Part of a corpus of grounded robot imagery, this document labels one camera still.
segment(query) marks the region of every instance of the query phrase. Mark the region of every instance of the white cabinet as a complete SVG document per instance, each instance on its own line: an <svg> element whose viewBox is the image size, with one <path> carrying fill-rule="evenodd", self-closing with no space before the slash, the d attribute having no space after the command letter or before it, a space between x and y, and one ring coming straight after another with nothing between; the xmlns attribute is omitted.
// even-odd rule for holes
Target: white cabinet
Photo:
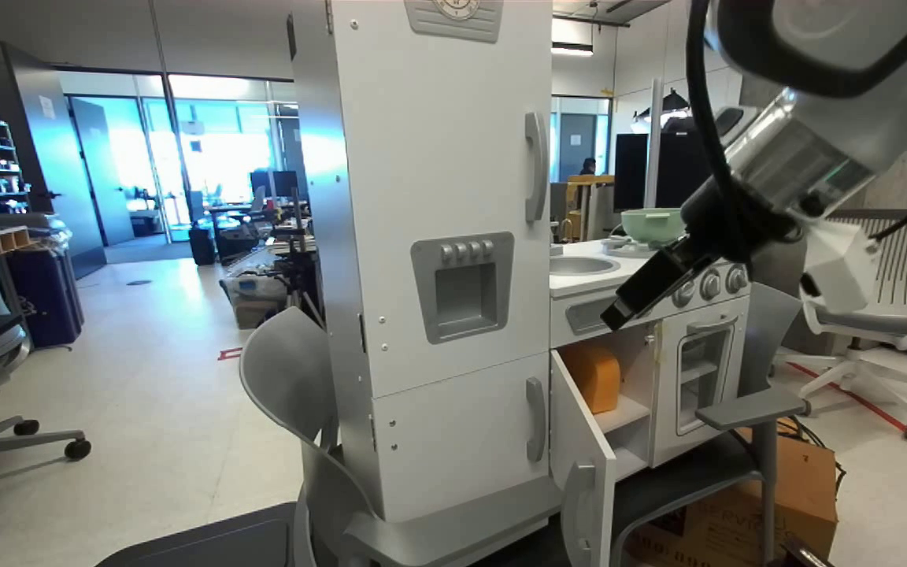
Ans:
<svg viewBox="0 0 907 567"><path fill-rule="evenodd" d="M565 490L562 528L571 562L610 562L615 485L647 468L657 323L598 337L622 363L615 412L592 414L562 352L552 350L552 479Z"/></svg>
<svg viewBox="0 0 907 567"><path fill-rule="evenodd" d="M571 562L610 562L618 483L718 433L695 412L737 395L742 321L747 295L737 295L586 339L622 371L618 410L600 414L552 350L552 474Z"/></svg>

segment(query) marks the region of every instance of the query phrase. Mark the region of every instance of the cardboard box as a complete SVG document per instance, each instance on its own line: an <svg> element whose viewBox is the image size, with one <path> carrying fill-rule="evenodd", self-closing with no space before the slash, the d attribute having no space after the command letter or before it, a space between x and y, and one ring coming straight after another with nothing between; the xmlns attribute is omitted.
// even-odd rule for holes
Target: cardboard box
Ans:
<svg viewBox="0 0 907 567"><path fill-rule="evenodd" d="M836 540L836 454L780 438L774 489L777 540L829 558ZM629 535L632 562L758 567L762 485L742 483Z"/></svg>

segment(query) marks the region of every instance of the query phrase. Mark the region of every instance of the glass wall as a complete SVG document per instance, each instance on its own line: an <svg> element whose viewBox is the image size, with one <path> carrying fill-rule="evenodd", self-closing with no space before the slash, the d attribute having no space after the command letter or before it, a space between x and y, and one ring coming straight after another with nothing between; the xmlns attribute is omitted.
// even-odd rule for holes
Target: glass wall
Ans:
<svg viewBox="0 0 907 567"><path fill-rule="evenodd" d="M552 96L549 151L552 183L579 177L592 159L592 173L610 173L610 99L600 96Z"/></svg>
<svg viewBox="0 0 907 567"><path fill-rule="evenodd" d="M161 195L163 222L186 237L186 187L200 203L249 203L251 169L296 169L296 99L290 80L170 74L177 132L161 74L61 71L71 96L107 111L109 148L124 184Z"/></svg>

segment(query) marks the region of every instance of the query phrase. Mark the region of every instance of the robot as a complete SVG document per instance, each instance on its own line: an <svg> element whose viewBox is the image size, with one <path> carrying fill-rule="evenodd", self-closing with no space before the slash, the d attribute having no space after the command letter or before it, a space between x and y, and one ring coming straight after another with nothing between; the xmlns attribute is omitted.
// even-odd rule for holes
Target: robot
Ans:
<svg viewBox="0 0 907 567"><path fill-rule="evenodd" d="M711 180L684 203L689 237L662 249L618 288L618 303L605 311L610 328L714 257L747 262L774 240L810 243L823 233L823 218L907 151L907 3L718 0L711 10L711 40L722 54L785 90L723 151L701 80L709 0L694 0L688 66ZM847 253L804 276L806 294L847 285L830 308L862 308L870 300L862 280L877 255L858 255L865 243L840 249Z"/></svg>

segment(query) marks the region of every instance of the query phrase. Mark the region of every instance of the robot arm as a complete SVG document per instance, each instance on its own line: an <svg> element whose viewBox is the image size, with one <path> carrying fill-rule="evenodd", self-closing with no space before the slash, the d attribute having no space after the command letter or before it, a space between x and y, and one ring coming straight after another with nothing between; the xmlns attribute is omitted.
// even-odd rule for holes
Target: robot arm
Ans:
<svg viewBox="0 0 907 567"><path fill-rule="evenodd" d="M705 10L694 0L689 51ZM714 177L681 212L688 240L618 285L610 328L714 257L747 262L770 240L804 237L907 151L907 0L714 0L711 14L723 57L785 90L723 151L711 137ZM689 57L694 96L695 87L705 90ZM709 143L701 103L695 118Z"/></svg>

